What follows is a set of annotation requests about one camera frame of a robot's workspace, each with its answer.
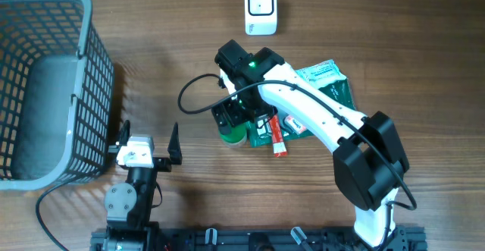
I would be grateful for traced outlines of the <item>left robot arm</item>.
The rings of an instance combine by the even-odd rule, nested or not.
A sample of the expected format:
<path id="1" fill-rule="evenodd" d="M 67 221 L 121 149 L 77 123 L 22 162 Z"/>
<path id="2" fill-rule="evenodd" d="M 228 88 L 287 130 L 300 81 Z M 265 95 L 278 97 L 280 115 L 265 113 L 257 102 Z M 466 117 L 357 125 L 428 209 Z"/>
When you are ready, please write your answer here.
<path id="1" fill-rule="evenodd" d="M 179 127 L 174 125 L 167 147 L 168 157 L 154 156 L 153 138 L 132 135 L 126 120 L 119 130 L 115 144 L 108 147 L 108 154 L 115 157 L 117 165 L 127 170 L 127 179 L 115 184 L 105 194 L 107 227 L 92 233 L 91 250 L 171 250 L 169 239 L 160 225 L 151 221 L 154 195 L 161 193 L 157 182 L 160 172 L 170 172 L 174 165 L 182 164 Z"/>

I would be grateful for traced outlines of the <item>light green wipes packet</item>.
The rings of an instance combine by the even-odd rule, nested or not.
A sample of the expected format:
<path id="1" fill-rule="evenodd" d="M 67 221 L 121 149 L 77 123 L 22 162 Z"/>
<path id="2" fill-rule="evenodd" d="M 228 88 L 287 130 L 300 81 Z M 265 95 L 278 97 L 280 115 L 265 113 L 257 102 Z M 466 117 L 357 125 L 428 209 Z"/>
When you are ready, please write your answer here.
<path id="1" fill-rule="evenodd" d="M 320 89 L 336 81 L 347 80 L 333 59 L 296 70 L 296 73 L 314 88 Z"/>

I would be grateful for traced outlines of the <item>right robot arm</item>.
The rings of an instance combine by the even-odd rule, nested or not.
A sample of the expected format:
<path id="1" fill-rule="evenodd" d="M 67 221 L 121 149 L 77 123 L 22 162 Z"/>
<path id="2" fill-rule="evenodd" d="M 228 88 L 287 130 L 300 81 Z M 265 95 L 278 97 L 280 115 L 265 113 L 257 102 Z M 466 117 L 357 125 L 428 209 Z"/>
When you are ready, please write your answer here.
<path id="1" fill-rule="evenodd" d="M 340 192 L 355 206 L 354 231 L 369 247 L 383 250 L 395 230 L 393 208 L 409 163 L 396 127 L 378 111 L 367 116 L 326 96 L 303 80 L 269 48 L 246 52 L 230 40 L 214 58 L 231 95 L 212 107 L 227 135 L 247 121 L 284 111 L 330 151 Z"/>

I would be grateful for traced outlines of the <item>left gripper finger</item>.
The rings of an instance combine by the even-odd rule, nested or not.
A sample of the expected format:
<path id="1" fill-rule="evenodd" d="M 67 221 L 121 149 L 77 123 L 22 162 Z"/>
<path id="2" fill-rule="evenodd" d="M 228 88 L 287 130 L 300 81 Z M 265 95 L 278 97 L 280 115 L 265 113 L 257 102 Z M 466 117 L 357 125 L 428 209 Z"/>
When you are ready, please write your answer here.
<path id="1" fill-rule="evenodd" d="M 167 147 L 167 151 L 169 153 L 169 157 L 173 165 L 182 164 L 183 156 L 182 156 L 181 147 L 180 147 L 178 123 L 174 124 L 174 128 L 171 133 L 171 138 Z"/>
<path id="2" fill-rule="evenodd" d="M 121 129 L 118 131 L 115 146 L 116 147 L 125 146 L 129 138 L 130 138 L 130 121 L 125 120 Z"/>

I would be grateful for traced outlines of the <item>red white small packet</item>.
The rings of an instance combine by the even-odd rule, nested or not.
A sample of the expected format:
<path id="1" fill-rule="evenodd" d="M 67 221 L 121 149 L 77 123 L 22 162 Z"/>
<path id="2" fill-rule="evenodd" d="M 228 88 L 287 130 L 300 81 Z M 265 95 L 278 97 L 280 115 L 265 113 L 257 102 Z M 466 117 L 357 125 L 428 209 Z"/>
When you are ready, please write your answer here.
<path id="1" fill-rule="evenodd" d="M 295 134 L 301 135 L 307 128 L 293 116 L 287 115 L 284 119 L 284 124 Z"/>

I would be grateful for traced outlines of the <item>green lid plastic jar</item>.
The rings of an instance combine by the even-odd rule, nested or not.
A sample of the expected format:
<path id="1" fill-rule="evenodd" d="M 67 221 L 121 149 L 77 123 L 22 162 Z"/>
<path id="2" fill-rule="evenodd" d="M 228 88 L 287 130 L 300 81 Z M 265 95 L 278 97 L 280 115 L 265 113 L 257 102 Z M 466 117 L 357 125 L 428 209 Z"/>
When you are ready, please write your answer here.
<path id="1" fill-rule="evenodd" d="M 238 148 L 246 144 L 247 129 L 244 124 L 236 127 L 228 127 L 224 132 L 219 132 L 223 143 L 230 148 Z"/>

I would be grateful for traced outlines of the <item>green 3M gloves package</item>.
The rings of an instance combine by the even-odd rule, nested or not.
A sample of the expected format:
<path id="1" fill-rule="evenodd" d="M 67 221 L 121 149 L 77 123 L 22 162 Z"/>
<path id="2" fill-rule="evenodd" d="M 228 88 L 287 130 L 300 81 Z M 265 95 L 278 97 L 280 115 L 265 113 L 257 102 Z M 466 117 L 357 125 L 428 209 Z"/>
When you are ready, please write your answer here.
<path id="1" fill-rule="evenodd" d="M 336 81 L 326 87 L 319 89 L 326 96 L 329 96 L 332 100 L 346 106 L 347 108 L 356 110 L 356 107 L 352 98 L 352 91 L 348 80 Z M 306 130 L 301 135 L 293 133 L 285 124 L 284 119 L 288 114 L 280 109 L 277 110 L 277 116 L 280 123 L 280 129 L 283 134 L 284 141 L 297 140 L 307 136 L 312 136 L 309 130 Z M 246 129 L 248 132 L 248 138 L 251 147 L 259 147 L 272 144 L 271 129 L 269 123 L 267 124 L 269 133 L 259 136 L 257 134 L 256 126 L 252 122 L 246 122 Z"/>

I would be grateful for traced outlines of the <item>red toothpaste tube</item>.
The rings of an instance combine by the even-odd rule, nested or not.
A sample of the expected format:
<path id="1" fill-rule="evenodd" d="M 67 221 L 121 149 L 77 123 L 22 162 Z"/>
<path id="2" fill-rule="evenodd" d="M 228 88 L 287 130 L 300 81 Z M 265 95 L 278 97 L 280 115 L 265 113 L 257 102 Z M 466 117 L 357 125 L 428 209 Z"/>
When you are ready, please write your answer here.
<path id="1" fill-rule="evenodd" d="M 275 115 L 269 120 L 269 127 L 271 129 L 272 146 L 275 157 L 282 157 L 287 155 L 283 134 L 280 129 L 278 117 Z"/>

